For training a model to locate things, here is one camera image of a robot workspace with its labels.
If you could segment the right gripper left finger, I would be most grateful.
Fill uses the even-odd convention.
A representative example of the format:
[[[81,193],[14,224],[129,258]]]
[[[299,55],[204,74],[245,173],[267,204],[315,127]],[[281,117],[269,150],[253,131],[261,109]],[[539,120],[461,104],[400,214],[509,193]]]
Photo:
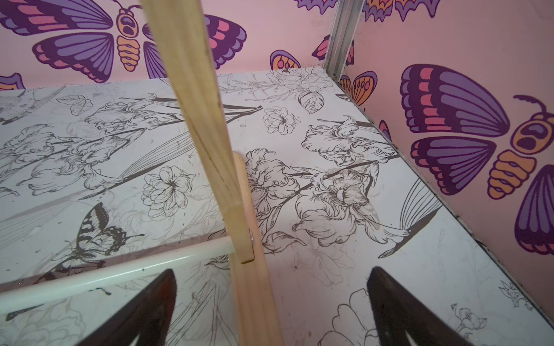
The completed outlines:
[[[171,269],[117,311],[80,345],[164,345],[173,317],[177,282]]]

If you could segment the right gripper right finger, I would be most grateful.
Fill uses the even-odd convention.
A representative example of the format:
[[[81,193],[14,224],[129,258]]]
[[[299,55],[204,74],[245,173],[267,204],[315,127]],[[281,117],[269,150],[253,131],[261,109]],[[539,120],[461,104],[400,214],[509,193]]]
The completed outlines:
[[[381,345],[470,344],[383,268],[372,269],[366,286]]]

